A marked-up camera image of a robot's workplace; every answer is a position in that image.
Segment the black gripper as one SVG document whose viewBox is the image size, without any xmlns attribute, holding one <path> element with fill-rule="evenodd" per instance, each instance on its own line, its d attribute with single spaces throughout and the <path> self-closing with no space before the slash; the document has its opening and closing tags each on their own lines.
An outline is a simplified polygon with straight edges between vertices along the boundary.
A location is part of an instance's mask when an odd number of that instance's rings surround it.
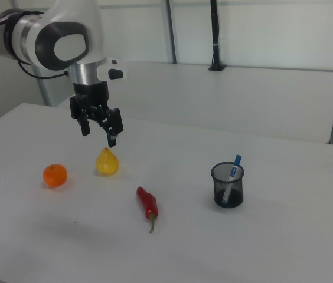
<svg viewBox="0 0 333 283">
<path fill-rule="evenodd" d="M 116 139 L 123 131 L 123 122 L 118 108 L 110 109 L 107 81 L 91 84 L 73 84 L 74 96 L 69 98 L 70 111 L 77 120 L 83 136 L 90 134 L 89 120 L 98 122 L 107 134 L 109 148 L 116 146 Z"/>
</svg>

